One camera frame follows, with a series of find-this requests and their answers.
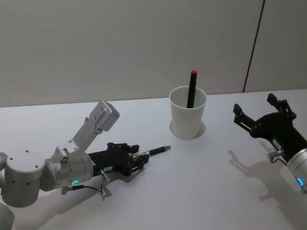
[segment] white wall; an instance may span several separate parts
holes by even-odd
[[[307,1],[267,0],[246,92],[307,88]]]
[[[261,0],[1,0],[0,106],[241,92]]]

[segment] table surface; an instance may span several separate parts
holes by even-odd
[[[297,114],[294,126],[307,137],[307,90],[277,91]],[[209,95],[202,120],[205,132],[180,140],[170,131],[167,98],[115,101],[119,120],[99,135],[87,153],[108,142],[139,144],[140,152],[172,149],[150,158],[145,169],[125,178],[116,173],[109,196],[91,190],[61,195],[40,191],[26,208],[10,208],[15,230],[300,230],[307,227],[307,196],[273,150],[233,123],[235,103],[255,120],[275,109],[268,92]],[[1,151],[31,150],[49,158],[55,147],[74,136],[96,103],[0,109]],[[87,185],[99,186],[96,177]]]

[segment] paper cup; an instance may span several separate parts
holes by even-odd
[[[201,117],[207,102],[204,91],[196,88],[194,108],[187,108],[188,86],[175,88],[169,94],[172,110],[172,126],[176,137],[182,140],[193,139],[200,128]]]

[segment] blue indicator light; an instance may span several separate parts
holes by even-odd
[[[297,180],[297,182],[298,182],[301,186],[303,186],[304,183],[303,183],[303,180],[302,180],[301,178],[298,177],[296,180]]]

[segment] silver robot arm segment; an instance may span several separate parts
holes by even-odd
[[[85,119],[73,139],[57,146],[50,159],[33,152],[20,152],[13,158],[0,153],[0,188],[3,201],[13,207],[33,204],[39,189],[50,191],[88,181],[93,176],[93,162],[86,149],[102,131],[108,131],[119,118],[107,102],[99,102]]]

